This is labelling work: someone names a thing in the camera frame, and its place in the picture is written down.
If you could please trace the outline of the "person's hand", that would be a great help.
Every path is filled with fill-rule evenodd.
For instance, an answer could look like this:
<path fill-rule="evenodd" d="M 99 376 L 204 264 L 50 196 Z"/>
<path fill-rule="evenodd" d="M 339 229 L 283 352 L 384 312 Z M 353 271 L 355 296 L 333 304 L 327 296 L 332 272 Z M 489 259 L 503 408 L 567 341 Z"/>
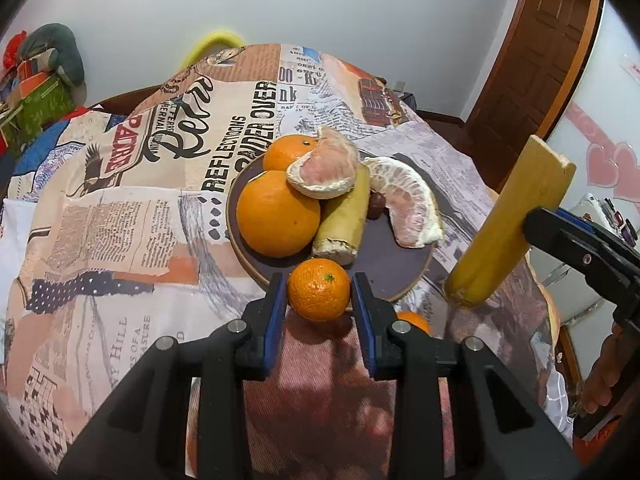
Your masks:
<path fill-rule="evenodd" d="M 591 372 L 582 387 L 582 408 L 589 414 L 600 406 L 607 406 L 612 399 L 612 388 L 620 379 L 622 364 L 617 356 L 617 344 L 622 332 L 618 327 L 603 341 L 599 359 L 593 363 Z"/>

